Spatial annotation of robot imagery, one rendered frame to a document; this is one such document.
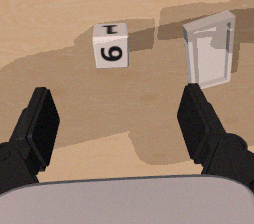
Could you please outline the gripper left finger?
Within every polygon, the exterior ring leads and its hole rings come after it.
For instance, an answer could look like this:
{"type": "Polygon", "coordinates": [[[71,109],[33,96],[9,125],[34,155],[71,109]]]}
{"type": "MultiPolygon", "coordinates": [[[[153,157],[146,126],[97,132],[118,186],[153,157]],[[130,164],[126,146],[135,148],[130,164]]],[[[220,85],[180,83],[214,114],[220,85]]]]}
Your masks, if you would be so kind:
{"type": "Polygon", "coordinates": [[[36,175],[50,164],[59,123],[50,90],[36,87],[9,142],[0,143],[0,195],[40,183],[36,175]]]}

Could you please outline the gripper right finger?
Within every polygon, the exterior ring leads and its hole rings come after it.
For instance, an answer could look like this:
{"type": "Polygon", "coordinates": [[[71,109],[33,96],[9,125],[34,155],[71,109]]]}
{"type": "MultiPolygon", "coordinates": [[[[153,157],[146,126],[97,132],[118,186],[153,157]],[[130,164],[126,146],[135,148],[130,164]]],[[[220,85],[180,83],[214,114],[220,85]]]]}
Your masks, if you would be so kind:
{"type": "Polygon", "coordinates": [[[254,193],[254,153],[243,138],[226,133],[198,83],[185,86],[177,119],[191,160],[203,166],[201,174],[240,181],[254,193]]]}

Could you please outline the grey number cube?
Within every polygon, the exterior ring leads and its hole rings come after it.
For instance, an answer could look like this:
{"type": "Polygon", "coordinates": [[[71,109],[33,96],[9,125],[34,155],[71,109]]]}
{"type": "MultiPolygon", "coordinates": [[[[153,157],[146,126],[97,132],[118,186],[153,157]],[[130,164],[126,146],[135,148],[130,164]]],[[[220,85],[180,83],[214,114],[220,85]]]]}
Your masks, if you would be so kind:
{"type": "Polygon", "coordinates": [[[98,69],[129,66],[129,36],[126,23],[95,24],[92,40],[98,69]]]}

